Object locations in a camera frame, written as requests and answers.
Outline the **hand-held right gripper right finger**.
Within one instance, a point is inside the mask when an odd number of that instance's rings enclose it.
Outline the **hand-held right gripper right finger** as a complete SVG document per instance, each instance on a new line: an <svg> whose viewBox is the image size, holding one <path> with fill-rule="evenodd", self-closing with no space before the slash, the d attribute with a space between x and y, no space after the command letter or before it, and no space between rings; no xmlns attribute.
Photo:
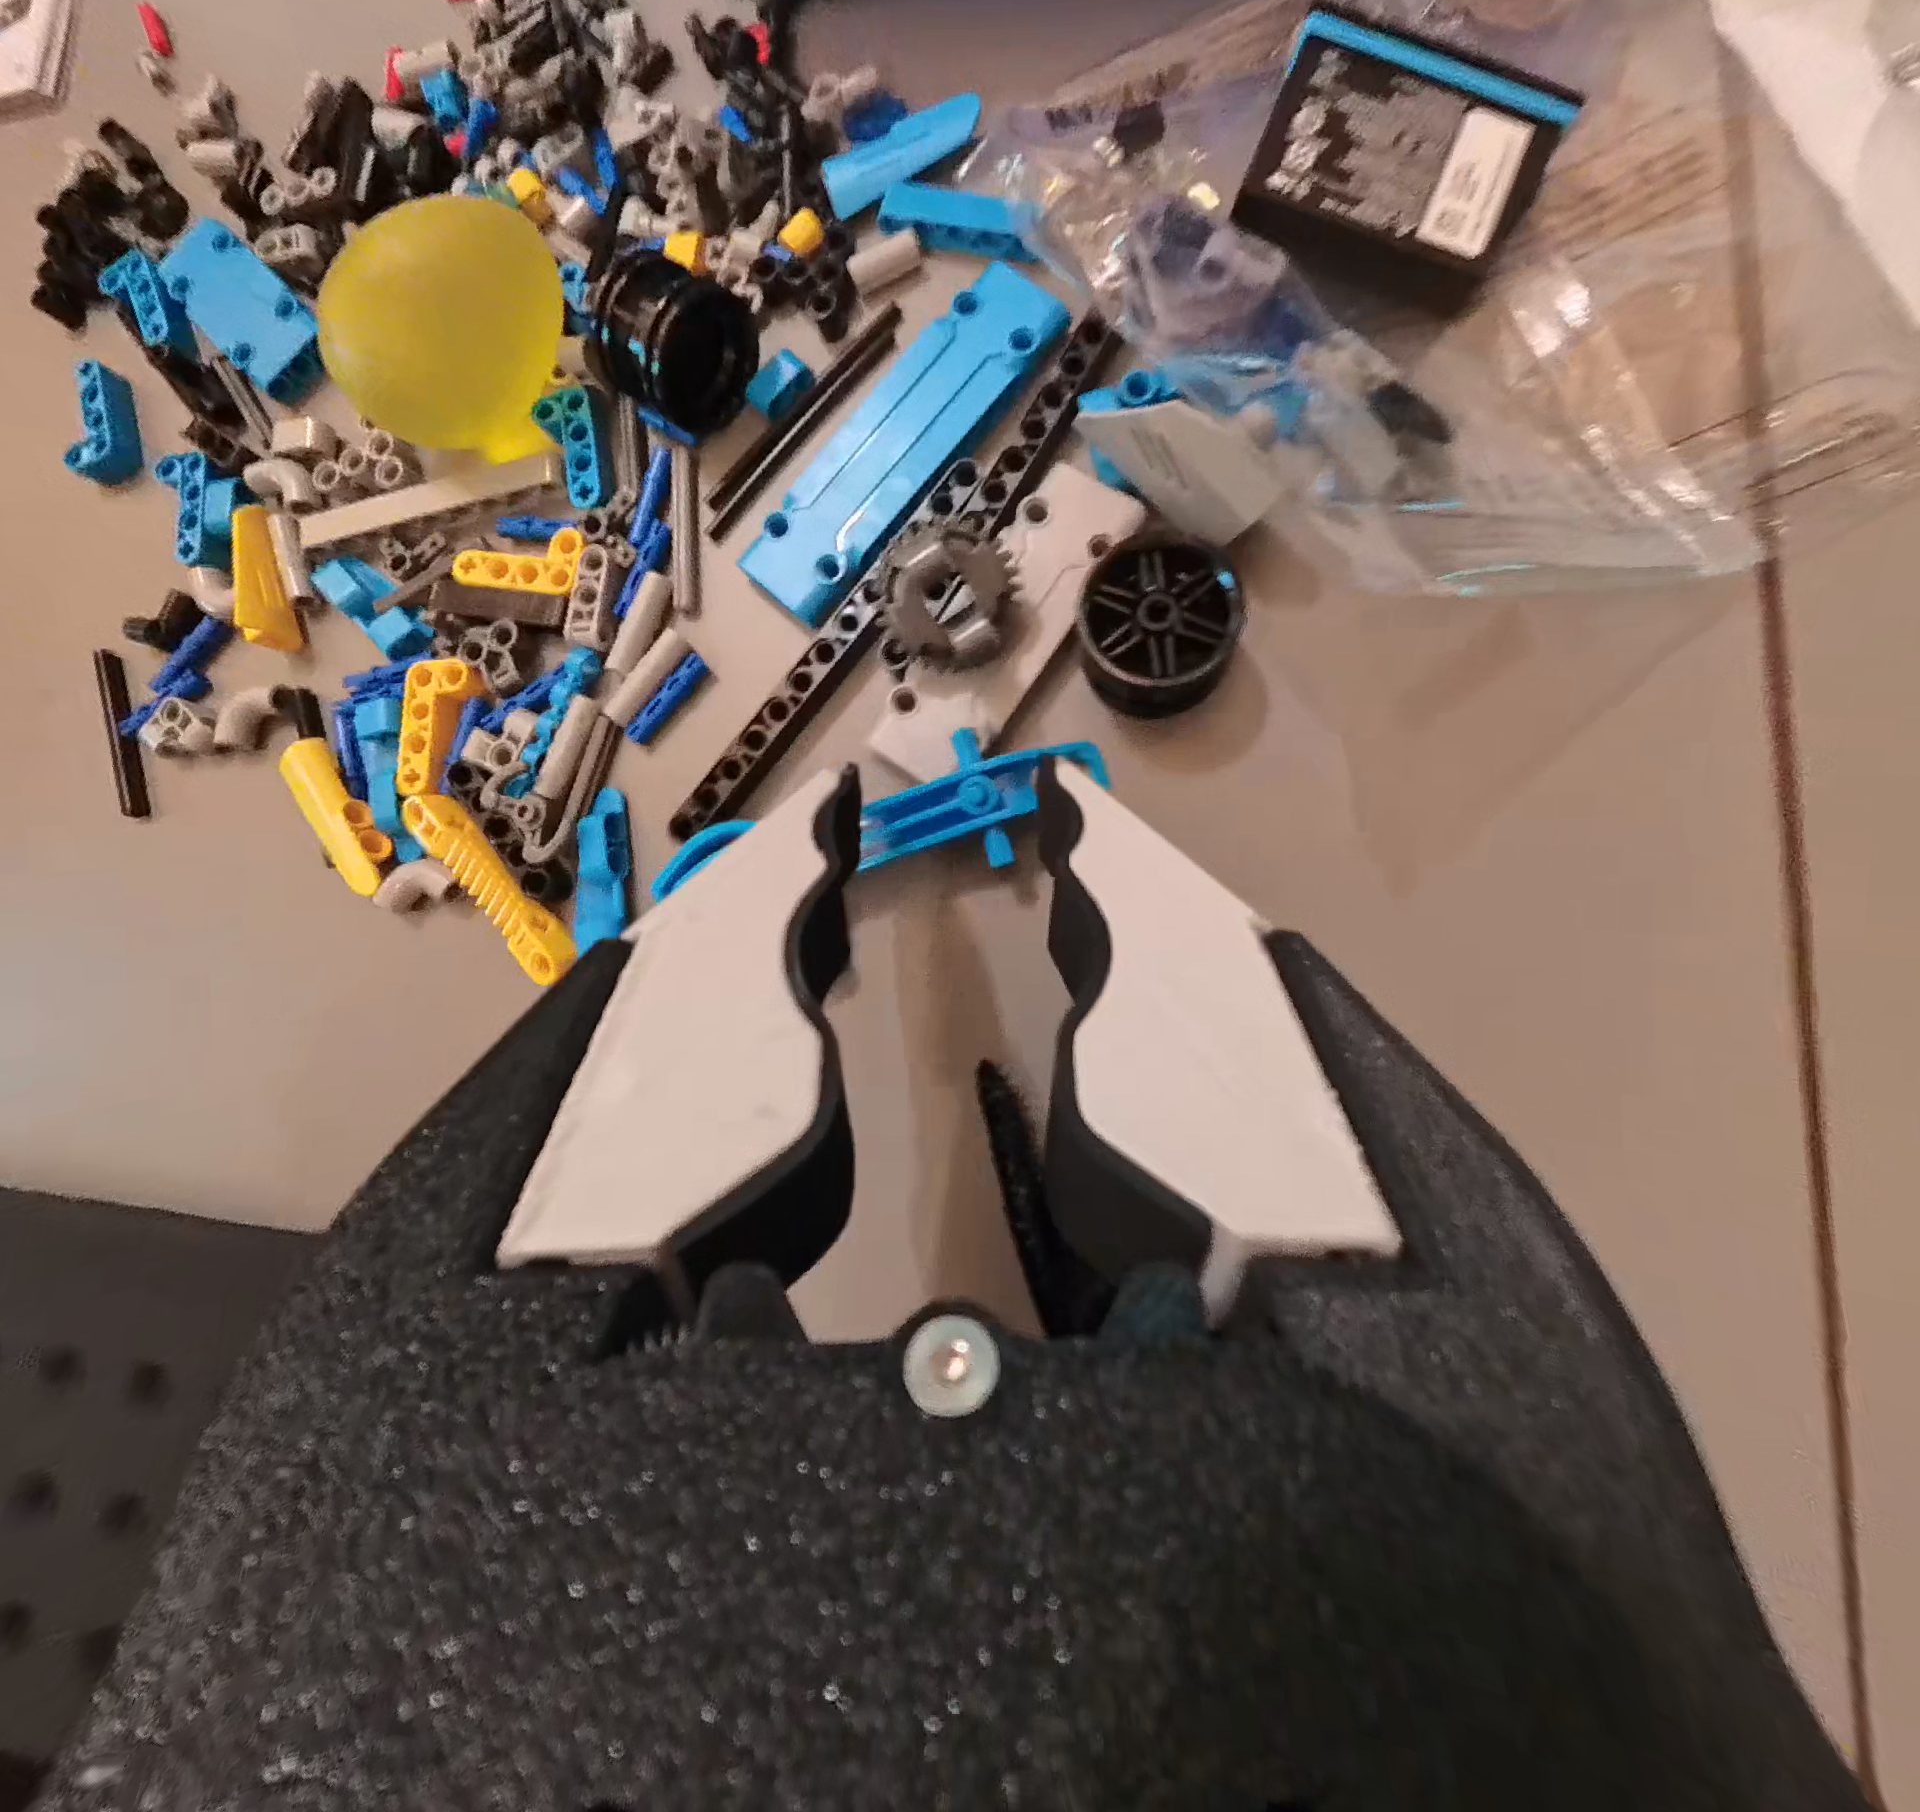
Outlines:
<svg viewBox="0 0 1920 1812"><path fill-rule="evenodd" d="M1262 1263L1398 1259L1266 918L1065 760L1039 772L1037 821L1068 996L1042 1194L1065 1247L1114 1286L1188 1271L1205 1320Z"/></svg>

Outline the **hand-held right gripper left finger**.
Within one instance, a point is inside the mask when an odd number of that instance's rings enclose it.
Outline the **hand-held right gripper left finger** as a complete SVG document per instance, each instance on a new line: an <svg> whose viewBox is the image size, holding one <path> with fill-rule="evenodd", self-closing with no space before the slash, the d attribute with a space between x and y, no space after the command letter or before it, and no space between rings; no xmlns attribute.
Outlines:
<svg viewBox="0 0 1920 1812"><path fill-rule="evenodd" d="M497 1269L633 1269L690 1303L733 1264L791 1287L822 1263L853 1197L826 1002L860 800L856 768L812 774L641 916Z"/></svg>

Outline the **blue winged block piece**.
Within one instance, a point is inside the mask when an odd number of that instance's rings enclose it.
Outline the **blue winged block piece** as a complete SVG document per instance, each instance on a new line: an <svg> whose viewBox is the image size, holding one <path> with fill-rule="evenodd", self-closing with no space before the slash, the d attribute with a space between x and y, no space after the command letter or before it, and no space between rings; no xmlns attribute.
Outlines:
<svg viewBox="0 0 1920 1812"><path fill-rule="evenodd" d="M660 906L713 896L719 882L751 900L800 896L817 880L905 865L972 844L990 868L1014 863L1015 831L1039 818L1045 771L1071 768L1109 786L1104 752L1092 741L1045 742L985 755L972 732L956 735L953 766L928 781L867 798L860 768L832 763L809 774L763 816L700 826L661 867Z"/></svg>

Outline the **pile of building block pieces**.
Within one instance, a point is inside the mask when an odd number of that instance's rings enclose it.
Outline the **pile of building block pieces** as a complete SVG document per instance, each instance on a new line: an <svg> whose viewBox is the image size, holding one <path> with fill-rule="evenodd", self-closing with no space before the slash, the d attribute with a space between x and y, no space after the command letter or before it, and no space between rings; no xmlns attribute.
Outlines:
<svg viewBox="0 0 1920 1812"><path fill-rule="evenodd" d="M444 0L381 72L308 71L262 141L226 74L174 87L164 8L140 71L169 141L95 113L36 204L30 296L80 354L60 469L129 496L173 566L121 652L91 654L118 816L148 763L277 742L285 813L355 896L463 892L535 984L619 933L633 856L613 741L648 749L706 680L700 553L777 503L780 463L909 343L883 292L919 239L1021 257L988 197L884 174L872 234L843 166L917 138L867 69L788 69L791 0ZM433 194L526 215L559 262L564 337L504 463L374 427L325 371L317 300L374 216ZM589 286L660 249L754 313L733 423L687 438L598 383Z"/></svg>

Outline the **grey desk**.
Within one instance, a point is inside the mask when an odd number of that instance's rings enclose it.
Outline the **grey desk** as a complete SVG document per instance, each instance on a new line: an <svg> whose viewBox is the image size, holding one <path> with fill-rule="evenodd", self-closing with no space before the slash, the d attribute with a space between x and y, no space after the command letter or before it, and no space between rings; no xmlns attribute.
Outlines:
<svg viewBox="0 0 1920 1812"><path fill-rule="evenodd" d="M379 74L444 0L80 0L3 122L3 1181L318 1230L529 1002L459 906L324 867L265 753L118 816L91 652L178 569L171 493L63 466L72 362L171 392L108 315L28 304L36 208L113 117L159 155L218 74L279 143L310 71ZM1543 1176L1682 1398L1775 1633L1915 1808L1915 527L1775 575L1368 599L1257 540L1247 654L1116 789L1308 933Z"/></svg>

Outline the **long black holed beam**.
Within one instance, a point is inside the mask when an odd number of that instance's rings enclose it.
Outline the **long black holed beam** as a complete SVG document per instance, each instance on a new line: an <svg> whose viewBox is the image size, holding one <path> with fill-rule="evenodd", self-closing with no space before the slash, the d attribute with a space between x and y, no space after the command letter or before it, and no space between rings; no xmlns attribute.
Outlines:
<svg viewBox="0 0 1920 1812"><path fill-rule="evenodd" d="M957 521L999 534L1062 453L1076 405L1116 354L1116 330L1085 313L1042 364L1042 379L1021 414L1018 427L990 462L957 458L902 524L903 533ZM667 821L671 840L687 841L710 824L738 816L763 776L829 705L857 661L877 644L883 560L873 557L850 596L829 615L706 772Z"/></svg>

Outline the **black spoked wheel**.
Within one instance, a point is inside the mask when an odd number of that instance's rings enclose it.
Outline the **black spoked wheel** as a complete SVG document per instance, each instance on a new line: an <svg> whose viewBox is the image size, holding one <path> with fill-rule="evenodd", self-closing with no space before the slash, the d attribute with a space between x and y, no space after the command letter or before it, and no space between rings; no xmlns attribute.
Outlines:
<svg viewBox="0 0 1920 1812"><path fill-rule="evenodd" d="M1092 694L1124 718L1161 720L1217 691L1243 625L1236 563L1205 540L1147 525L1092 560L1073 635Z"/></svg>

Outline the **grey gear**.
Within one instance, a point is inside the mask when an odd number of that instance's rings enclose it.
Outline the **grey gear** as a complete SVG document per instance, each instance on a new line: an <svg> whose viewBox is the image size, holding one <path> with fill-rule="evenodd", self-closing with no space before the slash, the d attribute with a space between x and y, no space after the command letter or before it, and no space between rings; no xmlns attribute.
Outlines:
<svg viewBox="0 0 1920 1812"><path fill-rule="evenodd" d="M941 517L907 527L880 572L884 642L909 661L978 665L999 652L1012 586L1012 566L983 521Z"/></svg>

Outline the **grey panel piece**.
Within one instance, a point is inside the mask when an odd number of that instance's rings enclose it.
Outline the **grey panel piece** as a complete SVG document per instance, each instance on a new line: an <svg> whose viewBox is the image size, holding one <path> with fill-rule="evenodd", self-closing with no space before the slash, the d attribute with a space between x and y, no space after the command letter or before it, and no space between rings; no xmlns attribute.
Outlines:
<svg viewBox="0 0 1920 1812"><path fill-rule="evenodd" d="M956 730L985 755L1068 641L1092 560L1143 524L1143 503L1059 466L1041 479L1001 534L1012 599L998 617L999 644L983 663L909 663L867 735L867 755L907 782L957 768Z"/></svg>

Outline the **long blue panel piece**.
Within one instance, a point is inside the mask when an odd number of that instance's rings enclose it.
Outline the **long blue panel piece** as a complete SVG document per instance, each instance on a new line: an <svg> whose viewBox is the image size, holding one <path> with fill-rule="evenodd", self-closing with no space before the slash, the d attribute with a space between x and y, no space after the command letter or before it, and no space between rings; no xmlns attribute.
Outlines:
<svg viewBox="0 0 1920 1812"><path fill-rule="evenodd" d="M787 487L738 569L796 622L829 620L924 500L1068 331L1068 304L988 262L928 320Z"/></svg>

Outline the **yellow translucent ball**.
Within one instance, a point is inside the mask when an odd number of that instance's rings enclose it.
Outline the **yellow translucent ball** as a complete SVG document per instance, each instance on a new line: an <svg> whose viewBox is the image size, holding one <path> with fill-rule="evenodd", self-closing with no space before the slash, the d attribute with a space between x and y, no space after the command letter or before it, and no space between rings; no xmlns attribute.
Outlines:
<svg viewBox="0 0 1920 1812"><path fill-rule="evenodd" d="M324 275L318 347L374 427L492 463L541 455L533 419L564 337L541 230L482 194L433 194L364 224Z"/></svg>

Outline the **clear plastic bags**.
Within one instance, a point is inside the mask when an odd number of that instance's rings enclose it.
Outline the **clear plastic bags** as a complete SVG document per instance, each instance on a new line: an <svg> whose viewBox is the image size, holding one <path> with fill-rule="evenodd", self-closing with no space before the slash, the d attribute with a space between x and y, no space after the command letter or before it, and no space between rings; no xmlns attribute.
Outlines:
<svg viewBox="0 0 1920 1812"><path fill-rule="evenodd" d="M1586 95L1477 299L1303 275L1230 219L1322 0L1220 0L962 169L1140 369L1290 451L1266 524L1400 595L1736 575L1915 500L1915 292L1891 287L1714 0L1329 0Z"/></svg>

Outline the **black battery box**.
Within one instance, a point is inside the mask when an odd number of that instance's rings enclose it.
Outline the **black battery box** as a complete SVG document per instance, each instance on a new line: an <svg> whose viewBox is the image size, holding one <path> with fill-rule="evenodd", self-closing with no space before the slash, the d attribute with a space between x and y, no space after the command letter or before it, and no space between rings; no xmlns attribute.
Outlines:
<svg viewBox="0 0 1920 1812"><path fill-rule="evenodd" d="M1450 317L1483 289L1584 105L1540 72L1322 0L1230 219L1330 287Z"/></svg>

